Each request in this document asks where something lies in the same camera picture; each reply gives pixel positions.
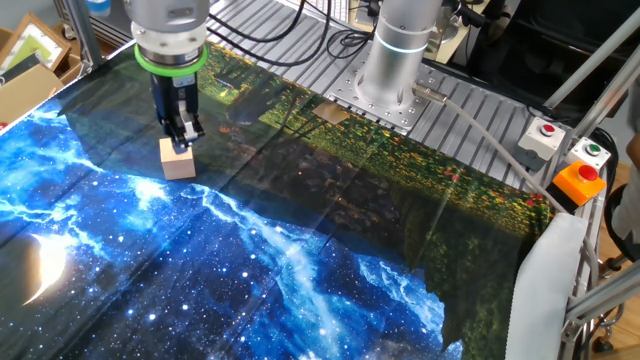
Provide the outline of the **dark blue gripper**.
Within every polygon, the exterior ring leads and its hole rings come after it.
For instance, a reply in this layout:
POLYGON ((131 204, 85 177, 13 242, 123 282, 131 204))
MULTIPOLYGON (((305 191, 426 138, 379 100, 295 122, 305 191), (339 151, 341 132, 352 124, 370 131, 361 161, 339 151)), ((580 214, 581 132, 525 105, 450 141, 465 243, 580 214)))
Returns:
POLYGON ((173 78, 152 74, 151 92, 164 134, 173 141, 176 153, 185 153, 204 135, 198 118, 197 76, 173 78), (185 102, 186 111, 179 111, 180 101, 185 102))

